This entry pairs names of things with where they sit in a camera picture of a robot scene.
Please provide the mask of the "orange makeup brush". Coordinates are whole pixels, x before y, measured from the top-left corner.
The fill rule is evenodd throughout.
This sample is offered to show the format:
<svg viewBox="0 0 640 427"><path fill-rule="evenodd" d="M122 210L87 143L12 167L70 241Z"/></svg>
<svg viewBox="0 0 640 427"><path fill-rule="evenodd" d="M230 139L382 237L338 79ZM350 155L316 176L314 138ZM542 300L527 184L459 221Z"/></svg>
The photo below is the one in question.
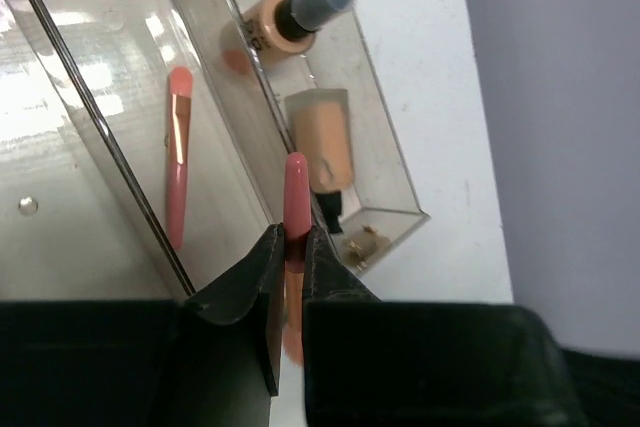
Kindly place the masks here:
<svg viewBox="0 0 640 427"><path fill-rule="evenodd" d="M193 75L177 66L168 75L166 231L174 250L183 244Z"/></svg>

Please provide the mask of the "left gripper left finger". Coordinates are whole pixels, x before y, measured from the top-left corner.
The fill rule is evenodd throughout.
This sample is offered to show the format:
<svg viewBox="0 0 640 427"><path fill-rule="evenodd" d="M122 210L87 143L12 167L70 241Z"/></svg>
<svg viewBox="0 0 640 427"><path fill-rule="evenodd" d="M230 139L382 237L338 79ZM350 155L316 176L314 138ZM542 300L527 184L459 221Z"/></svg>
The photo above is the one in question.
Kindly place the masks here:
<svg viewBox="0 0 640 427"><path fill-rule="evenodd" d="M250 251L189 297L186 309L209 324L248 323L267 391L279 394L284 308L284 230L266 228Z"/></svg>

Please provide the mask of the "beige concealer tube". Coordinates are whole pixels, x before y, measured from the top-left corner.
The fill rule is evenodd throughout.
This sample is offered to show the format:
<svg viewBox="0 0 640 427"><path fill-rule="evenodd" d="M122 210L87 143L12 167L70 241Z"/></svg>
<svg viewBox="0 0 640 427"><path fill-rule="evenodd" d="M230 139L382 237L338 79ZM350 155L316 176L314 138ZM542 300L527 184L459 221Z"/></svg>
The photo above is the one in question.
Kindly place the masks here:
<svg viewBox="0 0 640 427"><path fill-rule="evenodd" d="M354 183L349 96L342 88L307 89L284 98L295 150L309 168L309 184L327 230L341 234L342 193Z"/></svg>

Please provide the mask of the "pink makeup brush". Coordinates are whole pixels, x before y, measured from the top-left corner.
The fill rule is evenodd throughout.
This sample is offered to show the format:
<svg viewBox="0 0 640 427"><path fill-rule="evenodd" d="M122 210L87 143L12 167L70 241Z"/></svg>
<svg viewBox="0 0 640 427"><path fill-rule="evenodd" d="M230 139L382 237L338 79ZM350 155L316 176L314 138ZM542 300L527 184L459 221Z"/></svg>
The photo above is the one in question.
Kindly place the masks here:
<svg viewBox="0 0 640 427"><path fill-rule="evenodd" d="M312 227L308 165L305 156L287 156L284 173L283 228L287 323L282 344L287 357L303 365L302 306L306 244Z"/></svg>

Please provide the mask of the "foundation bottle with pump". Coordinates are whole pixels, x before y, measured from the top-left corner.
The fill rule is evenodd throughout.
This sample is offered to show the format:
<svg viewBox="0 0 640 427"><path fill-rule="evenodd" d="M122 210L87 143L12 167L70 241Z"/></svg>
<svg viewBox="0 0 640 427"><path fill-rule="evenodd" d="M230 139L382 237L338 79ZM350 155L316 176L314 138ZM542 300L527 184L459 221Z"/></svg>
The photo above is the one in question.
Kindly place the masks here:
<svg viewBox="0 0 640 427"><path fill-rule="evenodd" d="M300 56L317 33L352 9L355 0L260 0L242 14L250 47L264 67Z"/></svg>

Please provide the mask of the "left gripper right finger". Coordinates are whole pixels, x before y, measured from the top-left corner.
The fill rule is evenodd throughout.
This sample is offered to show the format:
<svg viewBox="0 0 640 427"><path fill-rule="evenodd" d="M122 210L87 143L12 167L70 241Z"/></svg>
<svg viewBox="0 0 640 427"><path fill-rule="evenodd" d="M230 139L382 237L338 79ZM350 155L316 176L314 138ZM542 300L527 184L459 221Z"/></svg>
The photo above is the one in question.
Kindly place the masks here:
<svg viewBox="0 0 640 427"><path fill-rule="evenodd" d="M305 246L302 347L309 422L371 422L374 335L370 307L379 299L338 259L314 226Z"/></svg>

